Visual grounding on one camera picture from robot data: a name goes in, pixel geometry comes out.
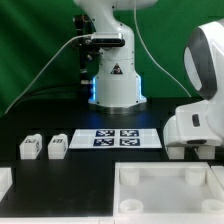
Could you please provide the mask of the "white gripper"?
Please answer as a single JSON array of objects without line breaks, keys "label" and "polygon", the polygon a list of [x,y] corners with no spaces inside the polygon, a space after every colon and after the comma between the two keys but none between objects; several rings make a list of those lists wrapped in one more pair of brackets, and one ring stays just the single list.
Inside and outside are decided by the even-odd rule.
[{"label": "white gripper", "polygon": [[166,147],[221,146],[224,138],[209,125],[206,119],[206,100],[182,105],[165,124],[163,140]]}]

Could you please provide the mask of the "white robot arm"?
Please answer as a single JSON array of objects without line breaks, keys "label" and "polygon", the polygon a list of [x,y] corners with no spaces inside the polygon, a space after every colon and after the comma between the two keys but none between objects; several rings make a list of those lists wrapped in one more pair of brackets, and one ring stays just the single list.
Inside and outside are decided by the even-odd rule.
[{"label": "white robot arm", "polygon": [[[89,103],[104,110],[126,110],[146,102],[135,71],[134,33],[114,18],[116,10],[136,10],[158,0],[73,0],[96,31],[90,44],[100,65]],[[202,100],[179,106],[166,123],[167,147],[224,145],[224,19],[197,27],[185,47],[184,65]]]}]

